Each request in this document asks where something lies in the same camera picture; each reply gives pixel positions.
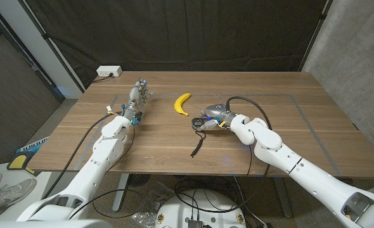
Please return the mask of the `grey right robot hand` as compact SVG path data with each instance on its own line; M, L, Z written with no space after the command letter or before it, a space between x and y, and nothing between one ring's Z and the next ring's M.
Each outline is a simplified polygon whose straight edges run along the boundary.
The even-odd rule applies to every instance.
M228 111L225 104L213 104L204 108L200 112L200 116L192 120L194 130L203 131L215 129L229 129L232 119L236 117L236 113Z

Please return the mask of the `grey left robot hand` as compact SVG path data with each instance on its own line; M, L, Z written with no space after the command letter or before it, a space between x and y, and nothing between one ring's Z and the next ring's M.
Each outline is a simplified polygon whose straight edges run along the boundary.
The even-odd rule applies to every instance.
M129 93L129 100L123 107L122 116L136 125L141 121L145 104L152 94L146 80L139 78Z

